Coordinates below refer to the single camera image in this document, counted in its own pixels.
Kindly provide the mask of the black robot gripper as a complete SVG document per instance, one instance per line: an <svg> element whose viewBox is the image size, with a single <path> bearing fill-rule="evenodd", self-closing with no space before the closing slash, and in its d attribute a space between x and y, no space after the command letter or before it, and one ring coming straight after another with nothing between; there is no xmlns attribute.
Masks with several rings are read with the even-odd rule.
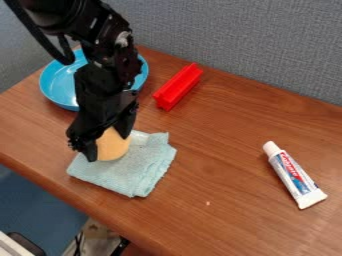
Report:
<svg viewBox="0 0 342 256"><path fill-rule="evenodd" d="M67 129L71 147L90 162L98 160L96 140L108 128L126 139L134 127L138 109L138 92L131 89L134 78L119 74L115 68L95 64L83 66L74 75L79 113Z"/></svg>

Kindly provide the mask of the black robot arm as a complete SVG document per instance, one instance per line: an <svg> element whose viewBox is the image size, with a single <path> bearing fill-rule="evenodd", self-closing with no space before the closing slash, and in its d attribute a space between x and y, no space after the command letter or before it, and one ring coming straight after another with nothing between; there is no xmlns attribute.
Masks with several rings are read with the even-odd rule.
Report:
<svg viewBox="0 0 342 256"><path fill-rule="evenodd" d="M71 65L71 41L87 64L74 74L79 113L67 129L68 145L86 159L100 159L98 140L112 129L127 139L136 120L132 89L143 62L130 23L102 0L4 0L48 54Z"/></svg>

